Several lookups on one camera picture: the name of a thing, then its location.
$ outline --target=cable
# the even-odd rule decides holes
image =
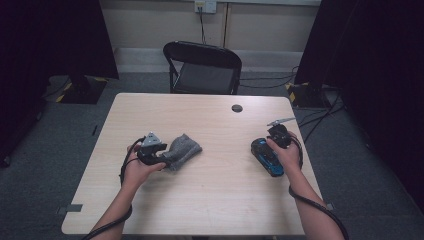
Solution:
[[[300,169],[302,169],[303,166],[303,150],[302,150],[302,145],[300,144],[299,140],[296,137],[291,137],[292,142],[297,146],[297,148],[299,149],[299,166]],[[305,198],[303,196],[300,196],[298,194],[296,194],[293,189],[291,188],[291,186],[289,186],[289,194],[290,196],[292,196],[295,199],[298,199],[316,209],[318,209],[319,211],[325,213],[327,216],[329,216],[331,219],[333,219],[333,221],[337,224],[337,226],[340,228],[340,231],[343,234],[344,239],[348,240],[349,239],[349,234],[346,230],[346,228],[344,227],[343,223],[340,221],[340,219],[337,218],[336,215],[334,215],[332,212],[330,212],[327,208],[321,206],[319,203],[314,202],[308,198]]]
[[[200,24],[202,25],[202,43],[206,44],[205,30],[203,29],[203,8],[197,7],[197,10],[199,10]]]
[[[308,135],[305,137],[305,139],[303,140],[304,143],[306,143],[306,141],[308,141],[309,137],[311,136],[312,132],[318,127],[318,125],[322,122],[322,120],[324,120],[325,117],[327,117],[328,115],[331,114],[331,110],[333,110],[334,106],[336,106],[337,100],[340,97],[340,91],[337,94],[336,99],[334,100],[333,104],[331,105],[330,109],[328,109],[328,111],[320,118],[318,118],[318,122],[317,124],[315,124],[315,126],[312,128],[312,130],[308,133]]]
[[[293,77],[296,76],[296,73],[294,73],[294,70],[296,68],[299,68],[299,66],[293,67],[292,68],[292,71],[291,71],[291,75],[285,76],[285,77],[279,77],[279,78],[276,78],[276,77],[270,77],[270,78],[240,78],[240,80],[242,80],[242,81],[249,81],[249,80],[275,80],[275,79],[286,79],[286,78],[290,78],[288,81],[286,81],[286,82],[284,82],[282,84],[278,84],[278,85],[275,85],[275,86],[267,86],[267,87],[256,87],[256,86],[248,86],[248,85],[241,85],[241,84],[239,86],[241,86],[241,87],[248,87],[248,88],[276,88],[276,87],[280,87],[280,86],[283,86],[283,85],[287,84],[288,82],[290,82],[293,79]]]
[[[140,138],[137,141],[135,141],[133,143],[133,145],[130,147],[130,149],[128,150],[128,153],[127,153],[127,155],[125,156],[125,159],[124,159],[124,163],[122,164],[122,167],[121,167],[121,174],[119,174],[121,185],[124,182],[125,170],[126,170],[128,164],[130,162],[134,161],[134,160],[140,160],[138,158],[134,158],[134,159],[131,159],[131,160],[128,161],[128,158],[130,157],[130,154],[131,154],[132,150],[134,149],[135,145],[137,145],[137,143],[139,143],[139,142],[143,142],[144,139],[145,138]],[[101,226],[101,227],[99,227],[99,228],[91,231],[90,233],[88,233],[87,235],[85,235],[82,238],[82,240],[92,239],[93,237],[95,237],[95,236],[97,236],[97,235],[105,232],[106,230],[111,229],[111,228],[117,226],[118,224],[121,224],[121,223],[125,222],[128,218],[130,218],[131,214],[132,214],[132,205],[130,205],[130,208],[128,209],[127,213],[125,213],[124,216],[122,216],[121,218],[119,218],[119,219],[117,219],[117,220],[115,220],[113,222],[110,222],[110,223],[108,223],[108,224],[106,224],[104,226]]]
[[[41,98],[50,97],[51,95],[53,95],[53,94],[57,93],[60,89],[62,89],[63,87],[65,87],[66,83],[68,83],[68,82],[69,82],[69,79],[70,79],[70,78],[69,78],[69,76],[68,76],[68,78],[66,79],[66,81],[62,84],[62,86],[60,86],[58,89],[54,90],[54,91],[53,91],[53,92],[51,92],[51,93],[47,93],[46,95],[42,96]]]
[[[284,83],[278,84],[278,85],[274,85],[274,86],[265,86],[265,87],[257,87],[257,86],[249,86],[249,85],[242,85],[240,84],[240,87],[248,87],[248,88],[276,88],[276,87],[281,87],[285,84],[287,84],[288,82],[290,82],[293,77],[296,76],[296,74],[290,75],[290,76],[286,76],[286,77],[281,77],[281,78],[256,78],[256,79],[240,79],[240,80],[259,80],[259,79],[263,79],[263,80],[271,80],[271,79],[286,79],[286,78],[290,78],[289,80],[287,80]]]
[[[321,206],[319,203],[314,202],[308,198],[302,197],[298,194],[296,194],[293,189],[291,188],[291,186],[289,186],[289,194],[290,196],[292,196],[295,199],[298,199],[318,210],[320,210],[321,212],[325,213],[327,216],[329,216],[331,219],[333,219],[333,221],[337,224],[337,226],[340,228],[340,231],[343,234],[344,239],[348,240],[349,239],[349,234],[347,233],[346,228],[344,227],[343,223],[340,221],[340,219],[337,218],[336,215],[334,215],[332,212],[330,212],[327,208]]]

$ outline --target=black folding chair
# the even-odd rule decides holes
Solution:
[[[171,93],[237,94],[242,63],[233,51],[175,41],[166,44],[163,53],[169,63]],[[174,62],[183,63],[180,71],[177,71]]]

